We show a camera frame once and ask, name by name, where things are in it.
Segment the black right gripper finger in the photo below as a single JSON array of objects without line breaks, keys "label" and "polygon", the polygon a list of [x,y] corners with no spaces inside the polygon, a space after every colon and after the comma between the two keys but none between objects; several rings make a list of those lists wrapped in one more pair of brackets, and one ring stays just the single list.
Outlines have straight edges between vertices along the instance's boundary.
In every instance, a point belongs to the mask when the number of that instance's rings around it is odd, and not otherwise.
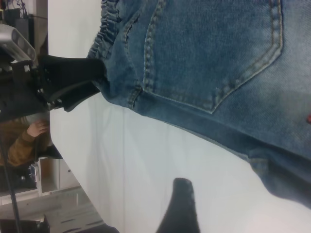
[{"label": "black right gripper finger", "polygon": [[199,233],[192,182],[185,178],[173,181],[173,191],[158,233]]}]

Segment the person's bare hand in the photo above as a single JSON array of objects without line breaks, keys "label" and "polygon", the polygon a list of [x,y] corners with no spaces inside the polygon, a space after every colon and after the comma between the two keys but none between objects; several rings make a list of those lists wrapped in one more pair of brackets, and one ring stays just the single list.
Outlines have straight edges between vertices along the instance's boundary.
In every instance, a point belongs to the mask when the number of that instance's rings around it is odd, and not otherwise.
[{"label": "person's bare hand", "polygon": [[38,120],[28,127],[27,134],[31,137],[38,137],[41,134],[47,132],[49,130],[49,127],[50,124],[48,121]]}]

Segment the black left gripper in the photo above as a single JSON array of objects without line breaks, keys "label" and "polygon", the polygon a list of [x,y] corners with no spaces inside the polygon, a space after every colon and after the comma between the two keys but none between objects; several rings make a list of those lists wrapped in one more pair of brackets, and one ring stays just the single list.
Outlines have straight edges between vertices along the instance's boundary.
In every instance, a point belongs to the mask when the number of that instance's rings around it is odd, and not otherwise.
[{"label": "black left gripper", "polygon": [[[38,69],[31,60],[11,63],[16,90],[17,106],[21,112],[47,112],[48,103],[41,91]],[[54,102],[66,112],[98,94],[99,89],[89,81],[106,76],[106,67],[97,58],[62,58],[50,55],[40,56],[40,69],[45,79],[52,84],[75,84],[52,91],[48,102]]]}]

